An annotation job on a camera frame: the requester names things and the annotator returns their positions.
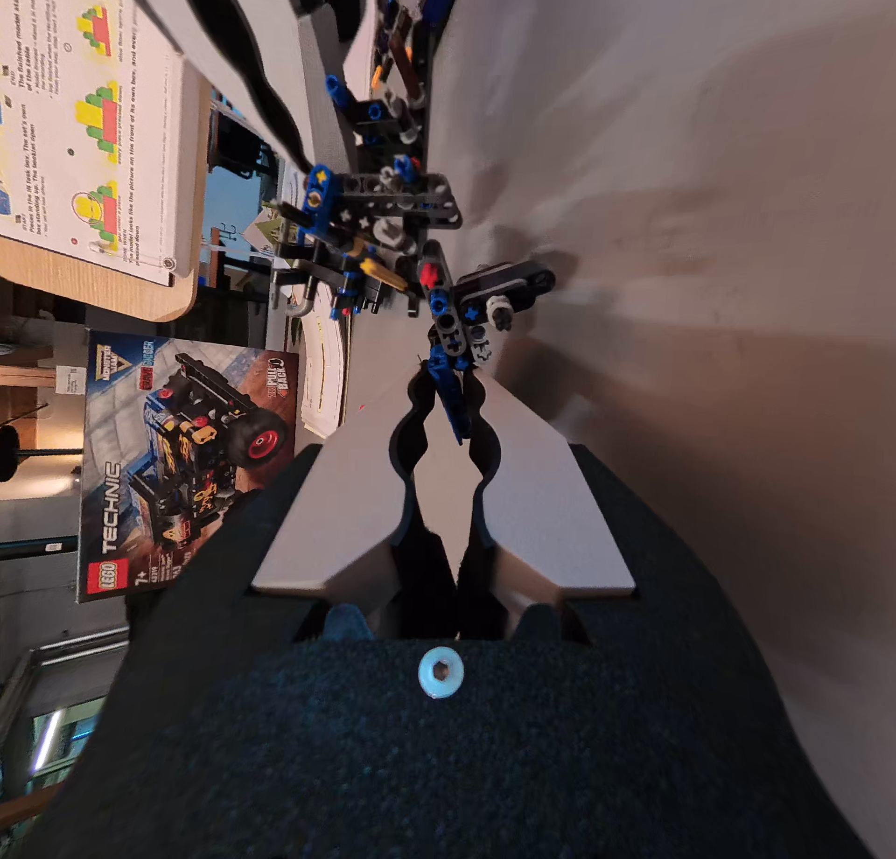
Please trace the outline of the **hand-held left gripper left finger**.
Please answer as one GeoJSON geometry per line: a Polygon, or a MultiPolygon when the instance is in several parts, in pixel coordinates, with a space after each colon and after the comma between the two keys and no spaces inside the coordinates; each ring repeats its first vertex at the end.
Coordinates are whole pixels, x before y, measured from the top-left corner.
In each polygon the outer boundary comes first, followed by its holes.
{"type": "Polygon", "coordinates": [[[425,454],[425,368],[399,381],[320,448],[252,581],[254,590],[304,598],[392,598],[393,548],[416,504],[425,454]]]}

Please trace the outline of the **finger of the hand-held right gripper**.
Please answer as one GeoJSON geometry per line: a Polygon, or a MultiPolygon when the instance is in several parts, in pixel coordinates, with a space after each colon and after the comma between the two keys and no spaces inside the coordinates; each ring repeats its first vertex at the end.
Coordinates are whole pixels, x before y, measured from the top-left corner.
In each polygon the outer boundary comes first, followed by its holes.
{"type": "Polygon", "coordinates": [[[297,168],[348,168],[348,128],[328,93],[342,81],[365,0],[212,0],[211,80],[297,168]]]}
{"type": "Polygon", "coordinates": [[[239,0],[134,0],[138,8],[246,121],[300,171],[308,160],[294,112],[266,70],[239,0]]]}

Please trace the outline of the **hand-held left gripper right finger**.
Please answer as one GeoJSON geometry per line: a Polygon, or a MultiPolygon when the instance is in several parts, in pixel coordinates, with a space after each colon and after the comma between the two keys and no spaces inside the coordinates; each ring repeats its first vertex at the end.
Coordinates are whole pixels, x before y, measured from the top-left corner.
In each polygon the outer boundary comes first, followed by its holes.
{"type": "Polygon", "coordinates": [[[632,596],[633,576],[570,443],[487,372],[478,409],[497,439],[477,508],[494,550],[489,590],[510,616],[536,604],[632,596]]]}

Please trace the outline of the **pile of small lego pieces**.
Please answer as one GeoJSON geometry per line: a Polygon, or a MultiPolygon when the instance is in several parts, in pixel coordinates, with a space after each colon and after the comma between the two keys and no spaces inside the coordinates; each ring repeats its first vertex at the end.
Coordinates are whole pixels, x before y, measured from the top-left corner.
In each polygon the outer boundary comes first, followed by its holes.
{"type": "Polygon", "coordinates": [[[369,89],[384,96],[395,74],[405,91],[406,102],[417,112],[428,101],[430,55],[435,33],[442,23],[421,20],[420,0],[375,0],[375,31],[369,89]]]}

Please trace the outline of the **black lego truck chassis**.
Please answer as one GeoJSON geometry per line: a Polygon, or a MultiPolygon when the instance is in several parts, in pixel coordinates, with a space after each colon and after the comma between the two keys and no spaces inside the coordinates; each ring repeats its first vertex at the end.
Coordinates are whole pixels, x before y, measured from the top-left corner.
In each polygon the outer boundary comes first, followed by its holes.
{"type": "Polygon", "coordinates": [[[395,294],[417,318],[421,245],[429,230],[462,224],[446,176],[427,170],[428,97],[409,101],[386,90],[360,100],[333,74],[326,89],[350,136],[360,140],[361,169],[338,173],[316,165],[302,178],[297,200],[275,205],[275,254],[287,266],[272,273],[272,305],[285,300],[287,316],[305,317],[328,286],[323,315],[330,320],[377,314],[395,294]]]}

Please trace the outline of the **blue lego hood assembly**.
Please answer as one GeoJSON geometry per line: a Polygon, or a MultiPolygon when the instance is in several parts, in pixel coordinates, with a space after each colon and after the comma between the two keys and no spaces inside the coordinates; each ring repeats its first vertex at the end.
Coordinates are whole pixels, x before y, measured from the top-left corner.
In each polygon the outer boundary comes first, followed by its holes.
{"type": "Polygon", "coordinates": [[[472,431],[465,373],[491,358],[492,332],[508,332],[519,313],[554,290],[556,276],[541,260],[522,260],[482,266],[453,280],[442,245],[429,239],[421,250],[418,277],[433,319],[427,372],[461,444],[472,431]]]}

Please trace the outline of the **open lego instruction booklet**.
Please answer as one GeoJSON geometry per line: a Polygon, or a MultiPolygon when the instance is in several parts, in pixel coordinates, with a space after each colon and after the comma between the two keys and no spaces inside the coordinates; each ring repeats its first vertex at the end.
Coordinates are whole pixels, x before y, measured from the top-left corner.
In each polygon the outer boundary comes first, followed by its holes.
{"type": "Polygon", "coordinates": [[[277,286],[273,294],[287,319],[301,323],[302,354],[307,367],[300,416],[303,426],[323,440],[344,419],[348,332],[345,324],[330,317],[337,284],[334,275],[316,282],[310,276],[305,284],[277,286]],[[307,314],[298,316],[306,288],[312,284],[314,304],[307,314]]]}

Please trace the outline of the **lego set box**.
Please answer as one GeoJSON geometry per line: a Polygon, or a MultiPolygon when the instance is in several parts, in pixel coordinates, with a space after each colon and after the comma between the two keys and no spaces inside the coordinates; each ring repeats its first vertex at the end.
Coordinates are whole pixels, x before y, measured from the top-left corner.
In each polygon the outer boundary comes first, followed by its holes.
{"type": "Polygon", "coordinates": [[[166,587],[295,456],[298,355],[88,332],[79,604],[166,587]]]}

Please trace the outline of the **white task instruction sheet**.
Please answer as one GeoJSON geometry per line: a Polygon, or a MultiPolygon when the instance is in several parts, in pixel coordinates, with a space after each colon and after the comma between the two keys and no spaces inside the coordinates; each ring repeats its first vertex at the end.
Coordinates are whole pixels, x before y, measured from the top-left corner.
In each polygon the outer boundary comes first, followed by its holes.
{"type": "Polygon", "coordinates": [[[1,234],[172,287],[183,64],[134,0],[1,0],[1,234]]]}

